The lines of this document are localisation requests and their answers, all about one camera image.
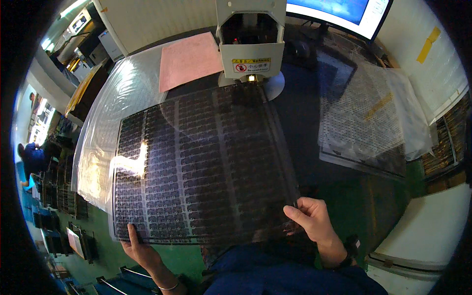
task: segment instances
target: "left hand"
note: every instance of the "left hand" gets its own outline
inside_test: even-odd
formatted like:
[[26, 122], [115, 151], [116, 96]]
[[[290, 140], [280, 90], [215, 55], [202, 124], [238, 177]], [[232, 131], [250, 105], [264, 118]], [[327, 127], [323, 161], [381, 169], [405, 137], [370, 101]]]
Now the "left hand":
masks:
[[121, 242], [121, 245], [129, 257], [149, 273], [163, 266], [159, 253], [151, 245], [138, 242], [136, 228], [131, 223], [128, 223], [128, 234], [131, 242]]

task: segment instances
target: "worker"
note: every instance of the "worker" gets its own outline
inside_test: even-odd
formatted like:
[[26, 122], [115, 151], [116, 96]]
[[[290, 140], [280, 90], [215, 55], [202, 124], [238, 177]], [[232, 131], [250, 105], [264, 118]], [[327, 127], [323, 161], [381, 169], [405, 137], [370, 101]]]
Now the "worker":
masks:
[[[260, 243], [239, 245], [222, 254], [209, 268], [213, 277], [204, 294], [386, 295], [385, 289], [348, 255], [331, 225], [325, 202], [302, 197], [297, 204], [298, 209], [285, 206], [283, 211], [303, 227], [311, 243], [317, 244], [323, 270], [269, 255]], [[128, 224], [128, 233], [130, 242], [121, 242], [125, 253], [150, 274], [162, 293], [186, 294], [186, 287], [164, 265], [154, 248], [138, 242], [132, 224]]]
[[31, 100], [31, 109], [33, 110], [33, 113], [35, 114], [37, 111], [38, 111], [38, 108], [41, 104], [41, 102], [39, 101], [39, 98], [38, 99], [34, 99], [34, 93], [31, 92], [30, 93], [30, 100]]
[[46, 171], [51, 157], [57, 156], [60, 153], [60, 149], [52, 142], [46, 140], [42, 146], [39, 146], [38, 143], [29, 143], [24, 147], [19, 143], [17, 152], [23, 161], [25, 170], [25, 181], [22, 181], [21, 185], [29, 186], [31, 173]]

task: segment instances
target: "monitor screen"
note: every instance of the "monitor screen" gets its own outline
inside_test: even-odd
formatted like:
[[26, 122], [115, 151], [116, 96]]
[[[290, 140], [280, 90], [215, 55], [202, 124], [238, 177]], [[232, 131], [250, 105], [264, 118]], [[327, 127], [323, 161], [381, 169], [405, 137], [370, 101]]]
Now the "monitor screen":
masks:
[[287, 0], [287, 12], [326, 21], [371, 40], [387, 11], [388, 2], [389, 0]]

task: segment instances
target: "blue shirt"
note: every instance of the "blue shirt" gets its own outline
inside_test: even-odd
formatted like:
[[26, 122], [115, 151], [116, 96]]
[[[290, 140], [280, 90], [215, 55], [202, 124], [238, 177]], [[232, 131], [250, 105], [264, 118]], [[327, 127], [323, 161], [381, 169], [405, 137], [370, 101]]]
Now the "blue shirt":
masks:
[[358, 266], [336, 271], [288, 262], [257, 246], [231, 249], [211, 267], [217, 271], [205, 295], [382, 294], [385, 289]]
[[44, 171], [48, 166], [44, 151], [42, 149], [36, 149], [34, 143], [26, 145], [25, 151], [23, 152], [23, 162], [25, 165], [26, 180], [29, 180], [31, 173]]

